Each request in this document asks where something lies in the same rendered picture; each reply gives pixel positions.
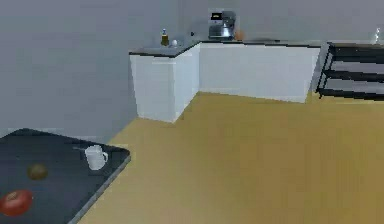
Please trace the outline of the white kitchen counter cabinet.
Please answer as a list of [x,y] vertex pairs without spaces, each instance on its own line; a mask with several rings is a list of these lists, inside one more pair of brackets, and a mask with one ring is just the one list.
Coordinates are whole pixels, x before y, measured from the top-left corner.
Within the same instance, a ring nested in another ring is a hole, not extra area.
[[129,54],[137,113],[175,122],[199,92],[305,101],[320,45],[311,42],[196,41]]

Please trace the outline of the red tomato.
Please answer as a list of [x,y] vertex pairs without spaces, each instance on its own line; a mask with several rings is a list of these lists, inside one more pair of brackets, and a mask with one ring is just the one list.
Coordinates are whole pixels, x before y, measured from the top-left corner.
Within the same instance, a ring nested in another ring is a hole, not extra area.
[[24,214],[32,205],[33,194],[29,190],[15,190],[0,199],[0,213],[6,216]]

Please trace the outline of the black dining table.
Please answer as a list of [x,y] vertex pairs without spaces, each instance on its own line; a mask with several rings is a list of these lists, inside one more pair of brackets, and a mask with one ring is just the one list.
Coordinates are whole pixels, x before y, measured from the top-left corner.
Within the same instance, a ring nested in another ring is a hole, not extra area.
[[[19,129],[0,138],[0,197],[14,190],[33,194],[30,209],[20,216],[0,214],[0,224],[77,224],[130,161],[124,148],[104,145],[108,162],[89,168],[86,140]],[[27,169],[44,164],[48,176],[31,180]]]

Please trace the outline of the brown round fruit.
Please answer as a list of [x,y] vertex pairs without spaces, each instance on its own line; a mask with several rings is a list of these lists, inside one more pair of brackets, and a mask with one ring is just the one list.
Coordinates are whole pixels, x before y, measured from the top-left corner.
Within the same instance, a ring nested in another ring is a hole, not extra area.
[[27,169],[27,175],[31,180],[43,180],[48,176],[48,169],[44,164],[32,164]]

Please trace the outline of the black shelf unit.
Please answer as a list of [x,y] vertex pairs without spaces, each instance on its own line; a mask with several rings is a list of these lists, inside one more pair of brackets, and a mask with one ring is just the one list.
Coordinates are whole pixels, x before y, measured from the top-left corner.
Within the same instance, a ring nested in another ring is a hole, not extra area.
[[384,83],[384,74],[360,71],[335,70],[334,62],[373,63],[384,65],[383,44],[328,42],[328,50],[315,92],[323,96],[384,101],[384,93],[328,89],[329,79],[343,81]]

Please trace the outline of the white mug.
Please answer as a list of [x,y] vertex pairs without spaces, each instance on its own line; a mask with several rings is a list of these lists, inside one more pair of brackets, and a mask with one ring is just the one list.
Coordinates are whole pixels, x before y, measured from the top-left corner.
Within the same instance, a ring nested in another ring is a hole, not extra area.
[[93,145],[84,151],[89,168],[93,171],[102,169],[108,162],[108,154],[100,145]]

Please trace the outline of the silver coffee machine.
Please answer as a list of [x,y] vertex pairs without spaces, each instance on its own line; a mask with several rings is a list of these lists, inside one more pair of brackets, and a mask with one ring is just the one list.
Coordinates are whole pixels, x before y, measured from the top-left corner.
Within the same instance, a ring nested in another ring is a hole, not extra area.
[[210,15],[209,39],[233,40],[235,36],[236,13],[234,11],[216,11]]

